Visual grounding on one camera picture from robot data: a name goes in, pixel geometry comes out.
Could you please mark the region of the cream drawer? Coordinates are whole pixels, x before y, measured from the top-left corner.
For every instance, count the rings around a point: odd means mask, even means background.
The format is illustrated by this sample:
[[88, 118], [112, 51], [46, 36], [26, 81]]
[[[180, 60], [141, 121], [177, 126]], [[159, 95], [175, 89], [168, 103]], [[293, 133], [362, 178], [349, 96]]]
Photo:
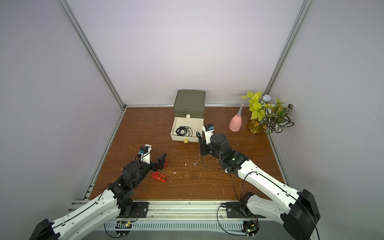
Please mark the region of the cream drawer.
[[196, 133], [202, 132], [204, 119], [175, 117], [170, 133], [173, 141], [197, 143], [199, 141]]

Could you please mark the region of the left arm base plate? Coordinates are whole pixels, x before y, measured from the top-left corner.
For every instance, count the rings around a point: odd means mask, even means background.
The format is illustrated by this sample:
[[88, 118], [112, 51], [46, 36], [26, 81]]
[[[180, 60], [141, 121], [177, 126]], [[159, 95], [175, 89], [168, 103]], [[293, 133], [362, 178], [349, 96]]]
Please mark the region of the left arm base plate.
[[121, 209], [119, 218], [139, 218], [144, 219], [147, 217], [149, 210], [149, 202], [132, 202], [126, 207]]

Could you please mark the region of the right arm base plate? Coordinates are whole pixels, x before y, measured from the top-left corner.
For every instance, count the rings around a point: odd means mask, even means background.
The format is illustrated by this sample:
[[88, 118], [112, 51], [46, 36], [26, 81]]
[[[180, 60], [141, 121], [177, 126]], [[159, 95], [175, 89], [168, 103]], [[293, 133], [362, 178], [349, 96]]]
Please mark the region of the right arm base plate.
[[256, 219], [266, 217], [261, 215], [252, 214], [251, 211], [246, 207], [246, 205], [239, 202], [226, 202], [224, 203], [227, 218], [229, 219]]

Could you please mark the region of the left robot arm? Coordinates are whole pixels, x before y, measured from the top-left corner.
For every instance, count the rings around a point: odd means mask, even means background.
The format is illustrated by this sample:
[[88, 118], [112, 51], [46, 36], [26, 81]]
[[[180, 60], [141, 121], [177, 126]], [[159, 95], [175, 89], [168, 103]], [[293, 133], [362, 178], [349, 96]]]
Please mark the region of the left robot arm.
[[135, 160], [122, 168], [122, 174], [93, 200], [54, 221], [45, 219], [37, 224], [31, 240], [81, 240], [97, 227], [119, 216], [133, 212], [131, 195], [150, 171], [163, 170], [167, 154], [156, 162]]

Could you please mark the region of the olive green top drawer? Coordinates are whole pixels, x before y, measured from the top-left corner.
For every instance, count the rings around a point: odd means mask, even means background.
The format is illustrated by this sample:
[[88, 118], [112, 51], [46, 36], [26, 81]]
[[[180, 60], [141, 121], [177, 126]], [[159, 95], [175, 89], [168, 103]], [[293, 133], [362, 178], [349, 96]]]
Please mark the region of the olive green top drawer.
[[174, 115], [178, 118], [187, 118], [187, 115], [189, 115], [190, 118], [203, 119], [205, 117], [205, 109], [202, 111], [174, 110]]

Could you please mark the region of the black earphones top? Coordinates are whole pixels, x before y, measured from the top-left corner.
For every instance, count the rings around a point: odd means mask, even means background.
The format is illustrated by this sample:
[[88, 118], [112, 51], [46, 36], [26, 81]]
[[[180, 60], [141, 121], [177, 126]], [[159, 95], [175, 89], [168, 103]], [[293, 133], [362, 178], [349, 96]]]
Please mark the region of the black earphones top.
[[176, 129], [176, 134], [178, 136], [186, 136], [189, 133], [189, 130], [186, 126], [180, 126]]

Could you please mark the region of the black earphones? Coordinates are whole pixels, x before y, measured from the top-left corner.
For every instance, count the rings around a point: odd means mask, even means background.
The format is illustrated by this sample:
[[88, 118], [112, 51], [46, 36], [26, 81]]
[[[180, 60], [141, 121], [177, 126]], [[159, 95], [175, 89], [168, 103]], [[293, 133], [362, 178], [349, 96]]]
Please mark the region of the black earphones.
[[186, 126], [180, 126], [176, 129], [176, 134], [178, 136], [186, 136], [189, 133], [189, 130]]
[[192, 137], [193, 136], [193, 130], [188, 126], [180, 126], [177, 129], [177, 135], [182, 137]]
[[201, 144], [204, 140], [202, 137], [202, 134], [198, 131], [196, 131], [196, 137], [198, 138], [198, 142]]

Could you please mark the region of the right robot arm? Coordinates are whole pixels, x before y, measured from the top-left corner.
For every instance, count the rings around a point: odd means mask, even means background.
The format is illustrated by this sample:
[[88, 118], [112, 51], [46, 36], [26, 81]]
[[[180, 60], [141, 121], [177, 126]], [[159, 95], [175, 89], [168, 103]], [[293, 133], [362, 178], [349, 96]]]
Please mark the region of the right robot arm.
[[298, 191], [269, 175], [239, 151], [232, 150], [223, 134], [197, 133], [202, 156], [211, 155], [226, 173], [233, 174], [263, 192], [268, 200], [248, 194], [239, 203], [252, 215], [261, 215], [283, 225], [296, 240], [319, 239], [321, 215], [314, 195]]

